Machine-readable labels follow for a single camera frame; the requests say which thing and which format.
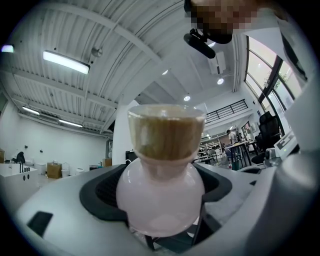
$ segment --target desk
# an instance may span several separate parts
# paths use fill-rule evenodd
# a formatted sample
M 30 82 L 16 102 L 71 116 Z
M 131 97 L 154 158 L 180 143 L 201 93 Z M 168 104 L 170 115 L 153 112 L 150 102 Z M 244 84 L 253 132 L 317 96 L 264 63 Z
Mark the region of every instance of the desk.
M 254 140 L 254 141 L 246 141 L 246 142 L 247 142 L 246 143 L 247 146 L 249 146 L 249 145 L 253 146 L 255 154 L 258 155 L 257 141 Z
M 210 164 L 210 160 L 212 160 L 212 159 L 215 160 L 215 157 L 217 157 L 217 156 L 214 155 L 213 157 L 208 157 L 208 158 L 205 158 L 205 159 L 201 159 L 200 162 L 204 162 L 205 164 L 209 165 Z
M 247 147 L 246 147 L 246 144 L 247 144 L 247 142 L 244 141 L 244 142 L 238 143 L 237 145 L 232 145 L 232 146 L 227 146 L 226 147 L 226 149 L 229 149 L 231 151 L 231 162 L 232 163 L 234 163 L 236 161 L 236 159 L 234 157 L 234 155 L 236 155 L 236 148 L 240 147 L 240 150 L 242 151 L 243 156 L 244 156 L 244 153 L 245 153 L 247 158 L 248 158 L 249 165 L 250 166 L 252 165 L 251 164 L 251 160 L 250 160 L 250 156 L 249 156 L 249 152 L 248 152 Z M 246 158 L 243 157 L 243 160 L 244 160 L 245 166 L 247 166 Z

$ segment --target cardboard box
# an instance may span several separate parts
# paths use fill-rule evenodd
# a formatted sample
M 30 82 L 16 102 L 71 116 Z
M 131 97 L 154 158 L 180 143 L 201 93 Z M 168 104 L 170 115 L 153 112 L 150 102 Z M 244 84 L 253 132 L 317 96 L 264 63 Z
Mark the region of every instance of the cardboard box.
M 102 160 L 102 166 L 103 167 L 112 166 L 112 158 L 104 158 Z
M 0 148 L 0 164 L 5 163 L 5 151 Z
M 48 178 L 59 179 L 62 177 L 62 164 L 55 164 L 53 162 L 48 162 L 46 165 L 46 175 Z

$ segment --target white cabinet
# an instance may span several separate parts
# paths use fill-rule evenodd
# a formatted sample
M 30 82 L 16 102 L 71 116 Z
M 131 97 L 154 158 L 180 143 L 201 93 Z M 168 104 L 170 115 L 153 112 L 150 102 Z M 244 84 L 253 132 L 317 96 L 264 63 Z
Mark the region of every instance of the white cabinet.
M 0 164 L 0 196 L 10 214 L 38 191 L 38 170 L 20 173 L 20 164 Z

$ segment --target office chair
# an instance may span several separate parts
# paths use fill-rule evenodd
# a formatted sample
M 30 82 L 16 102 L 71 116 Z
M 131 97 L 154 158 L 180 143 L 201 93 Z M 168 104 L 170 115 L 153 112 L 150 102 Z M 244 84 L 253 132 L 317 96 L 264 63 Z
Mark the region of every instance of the office chair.
M 216 161 L 218 162 L 217 153 L 216 153 L 216 151 L 214 149 L 210 149 L 208 151 L 208 158 L 209 157 L 213 157 L 213 162 L 216 162 Z
M 275 143 L 280 140 L 279 132 L 279 120 L 277 116 L 272 116 L 270 112 L 266 112 L 260 116 L 260 125 L 259 129 L 261 132 L 258 136 L 259 139 L 259 148 L 263 150 L 263 153 L 256 155 L 252 158 L 252 162 L 255 164 L 262 164 L 265 159 L 266 149 L 273 148 Z

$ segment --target ceiling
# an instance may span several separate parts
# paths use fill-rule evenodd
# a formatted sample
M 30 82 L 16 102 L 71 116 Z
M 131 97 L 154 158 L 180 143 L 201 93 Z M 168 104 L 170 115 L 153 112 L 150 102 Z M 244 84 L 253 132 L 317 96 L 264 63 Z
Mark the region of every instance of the ceiling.
M 51 0 L 28 13 L 8 39 L 0 81 L 26 106 L 102 133 L 119 104 L 186 103 L 196 106 L 234 87 L 234 43 L 223 52 L 224 83 L 208 59 L 188 46 L 191 29 L 183 0 Z M 92 55 L 92 48 L 102 56 Z M 44 50 L 90 65 L 88 75 L 43 60 Z

